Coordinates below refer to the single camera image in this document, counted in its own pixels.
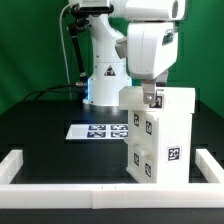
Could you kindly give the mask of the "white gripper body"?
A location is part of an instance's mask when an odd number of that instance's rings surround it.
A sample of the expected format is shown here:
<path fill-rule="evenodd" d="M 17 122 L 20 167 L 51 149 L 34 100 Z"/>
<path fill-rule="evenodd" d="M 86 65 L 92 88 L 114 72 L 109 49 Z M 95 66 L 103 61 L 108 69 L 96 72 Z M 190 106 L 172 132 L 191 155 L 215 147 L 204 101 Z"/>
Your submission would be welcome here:
<path fill-rule="evenodd" d="M 116 41 L 116 52 L 128 60 L 130 76 L 155 80 L 177 59 L 178 33 L 174 22 L 130 23 L 127 35 Z"/>

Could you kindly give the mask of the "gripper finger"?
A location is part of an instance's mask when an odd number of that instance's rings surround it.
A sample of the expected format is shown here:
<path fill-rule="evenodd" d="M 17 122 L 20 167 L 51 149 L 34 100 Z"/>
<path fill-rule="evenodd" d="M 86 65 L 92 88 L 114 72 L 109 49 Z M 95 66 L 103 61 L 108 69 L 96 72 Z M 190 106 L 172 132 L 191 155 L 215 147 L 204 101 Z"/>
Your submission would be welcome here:
<path fill-rule="evenodd" d="M 141 82 L 143 89 L 143 102 L 145 104 L 154 104 L 156 99 L 156 84 L 153 80 L 143 80 Z"/>
<path fill-rule="evenodd" d="M 167 86 L 167 79 L 168 79 L 169 71 L 165 70 L 156 78 L 156 86 L 157 87 L 166 87 Z"/>

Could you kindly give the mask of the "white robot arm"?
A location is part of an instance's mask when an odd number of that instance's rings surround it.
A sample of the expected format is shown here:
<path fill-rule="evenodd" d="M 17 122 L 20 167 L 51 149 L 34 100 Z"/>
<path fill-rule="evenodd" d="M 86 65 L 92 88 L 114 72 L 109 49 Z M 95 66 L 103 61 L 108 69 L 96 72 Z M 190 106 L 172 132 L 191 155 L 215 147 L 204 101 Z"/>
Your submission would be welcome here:
<path fill-rule="evenodd" d="M 93 73 L 83 103 L 98 110 L 121 106 L 119 92 L 141 81 L 142 102 L 156 103 L 178 54 L 177 23 L 187 0 L 68 0 L 77 31 L 89 30 Z"/>

